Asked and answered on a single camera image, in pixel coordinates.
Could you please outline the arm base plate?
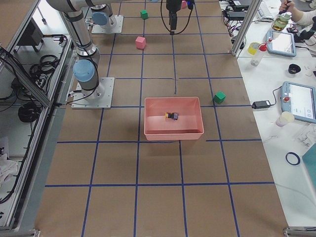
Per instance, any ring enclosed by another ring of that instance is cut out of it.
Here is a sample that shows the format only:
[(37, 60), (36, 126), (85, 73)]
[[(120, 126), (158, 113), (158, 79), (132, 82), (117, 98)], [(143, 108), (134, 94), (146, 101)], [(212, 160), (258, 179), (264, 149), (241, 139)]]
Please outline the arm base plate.
[(112, 15), (108, 17), (107, 15), (94, 14), (92, 16), (93, 34), (121, 34), (123, 27), (123, 15)]
[(72, 109), (110, 109), (112, 105), (115, 78), (99, 78), (95, 91), (85, 91), (74, 95)]

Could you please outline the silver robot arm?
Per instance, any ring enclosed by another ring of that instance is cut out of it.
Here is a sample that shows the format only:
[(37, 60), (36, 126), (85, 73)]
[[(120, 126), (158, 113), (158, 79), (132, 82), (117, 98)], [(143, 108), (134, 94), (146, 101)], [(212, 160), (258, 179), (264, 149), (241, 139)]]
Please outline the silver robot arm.
[(93, 100), (103, 97), (105, 89), (98, 75), (100, 52), (92, 42), (82, 9), (91, 7), (92, 12), (101, 17), (97, 24), (106, 25), (113, 14), (111, 6), (105, 0), (49, 0), (47, 3), (60, 12), (76, 45), (78, 61), (74, 64), (73, 73), (84, 98)]
[[(165, 23), (163, 15), (161, 20), (170, 35), (181, 34), (183, 30), (176, 32), (177, 12), (188, 8), (189, 14), (192, 14), (195, 6), (193, 0), (166, 0), (166, 9), (168, 11), (168, 24)], [(91, 8), (90, 28), (93, 34), (120, 34), (122, 32), (123, 15), (114, 15), (110, 4), (102, 4)]]

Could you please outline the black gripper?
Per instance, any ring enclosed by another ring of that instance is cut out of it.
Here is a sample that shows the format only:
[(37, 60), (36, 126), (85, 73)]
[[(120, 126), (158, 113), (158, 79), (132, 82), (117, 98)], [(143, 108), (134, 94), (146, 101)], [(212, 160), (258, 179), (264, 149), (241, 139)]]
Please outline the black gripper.
[(166, 1), (166, 9), (168, 11), (168, 18), (169, 18), (169, 28), (167, 28), (167, 30), (169, 31), (170, 35), (179, 35), (181, 33), (183, 33), (189, 22), (191, 19), (191, 14), (193, 12), (193, 8), (195, 6), (195, 1), (194, 0), (185, 0), (185, 4), (188, 7), (188, 9), (190, 10), (189, 16), (188, 16), (188, 20), (186, 22), (185, 27), (183, 28), (183, 30), (181, 30), (180, 32), (175, 32), (176, 28), (177, 28), (177, 12), (180, 11), (182, 9), (182, 0), (167, 0)]

